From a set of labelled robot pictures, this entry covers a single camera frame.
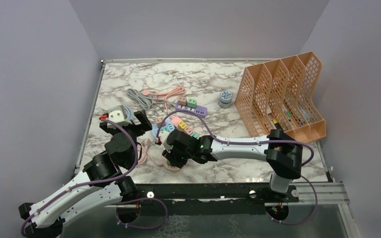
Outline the yellow charger plug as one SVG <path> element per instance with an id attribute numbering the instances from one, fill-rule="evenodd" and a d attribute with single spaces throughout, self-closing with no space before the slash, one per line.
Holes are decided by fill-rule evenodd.
<path id="1" fill-rule="evenodd" d="M 183 131 L 187 127 L 187 124 L 184 121 L 178 122 L 178 129 Z"/>

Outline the pink dual USB charger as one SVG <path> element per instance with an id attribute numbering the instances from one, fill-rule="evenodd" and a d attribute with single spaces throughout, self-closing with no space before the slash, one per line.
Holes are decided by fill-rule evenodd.
<path id="1" fill-rule="evenodd" d="M 180 106 L 186 106 L 187 105 L 187 98 L 186 97 L 179 97 L 178 98 L 178 105 Z"/>

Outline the dusty pink charger plug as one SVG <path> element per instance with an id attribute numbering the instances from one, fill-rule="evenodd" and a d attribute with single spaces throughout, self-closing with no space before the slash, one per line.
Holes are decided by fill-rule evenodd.
<path id="1" fill-rule="evenodd" d="M 157 127 L 163 127 L 165 125 L 165 121 L 162 117 L 159 117 L 155 120 Z"/>

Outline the teal charger plug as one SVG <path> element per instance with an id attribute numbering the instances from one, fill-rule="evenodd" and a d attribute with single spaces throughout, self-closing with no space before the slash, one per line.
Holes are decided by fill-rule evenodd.
<path id="1" fill-rule="evenodd" d="M 195 132 L 193 132 L 191 134 L 191 136 L 194 137 L 195 139 L 199 139 L 199 135 L 197 133 L 195 133 Z"/>

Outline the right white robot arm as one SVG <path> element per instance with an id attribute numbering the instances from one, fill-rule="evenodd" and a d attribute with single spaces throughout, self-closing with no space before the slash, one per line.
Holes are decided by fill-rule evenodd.
<path id="1" fill-rule="evenodd" d="M 286 196 L 290 183 L 301 178 L 303 145 L 274 129 L 269 135 L 225 138 L 212 135 L 195 138 L 177 129 L 163 132 L 159 142 L 170 165 L 182 168 L 193 160 L 199 164 L 225 159 L 252 159 L 269 163 L 273 170 L 267 197 L 274 202 Z"/>

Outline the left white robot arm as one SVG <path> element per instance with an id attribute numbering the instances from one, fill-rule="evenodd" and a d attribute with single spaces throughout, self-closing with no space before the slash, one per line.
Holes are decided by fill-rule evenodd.
<path id="1" fill-rule="evenodd" d="M 137 138 L 152 129 L 144 110 L 134 112 L 135 124 L 121 108 L 101 117 L 100 128 L 112 135 L 103 152 L 95 155 L 74 178 L 37 203 L 23 203 L 19 214 L 26 238 L 56 238 L 82 216 L 116 201 L 131 203 L 137 188 L 129 174 L 140 157 Z"/>

